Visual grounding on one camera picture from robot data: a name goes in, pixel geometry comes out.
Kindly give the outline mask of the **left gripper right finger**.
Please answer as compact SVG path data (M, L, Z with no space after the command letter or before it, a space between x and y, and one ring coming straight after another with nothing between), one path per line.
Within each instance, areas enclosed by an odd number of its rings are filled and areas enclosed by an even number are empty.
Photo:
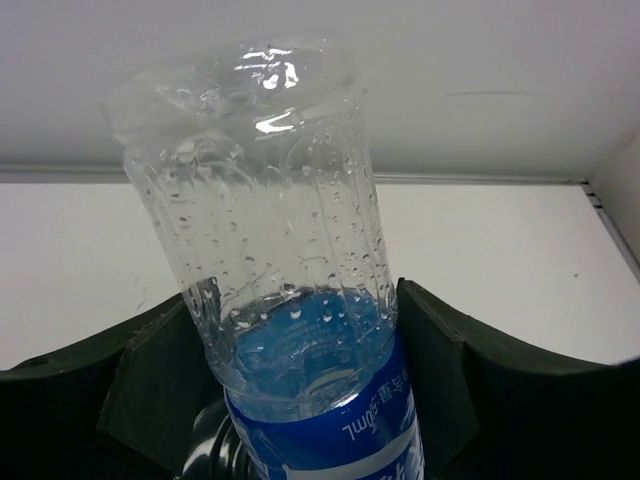
M414 281L398 328L429 479L635 479L639 363L531 345Z

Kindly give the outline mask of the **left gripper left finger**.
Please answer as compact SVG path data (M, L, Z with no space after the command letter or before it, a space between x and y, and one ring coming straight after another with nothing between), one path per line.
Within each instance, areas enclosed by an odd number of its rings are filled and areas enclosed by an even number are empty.
M1 373L4 479L173 479L219 385L181 296Z

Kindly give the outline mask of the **short blue label bottle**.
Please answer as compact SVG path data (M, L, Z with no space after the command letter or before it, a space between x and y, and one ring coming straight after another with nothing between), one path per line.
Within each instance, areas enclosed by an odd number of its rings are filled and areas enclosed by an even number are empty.
M103 108L258 475L422 478L346 42L186 54Z

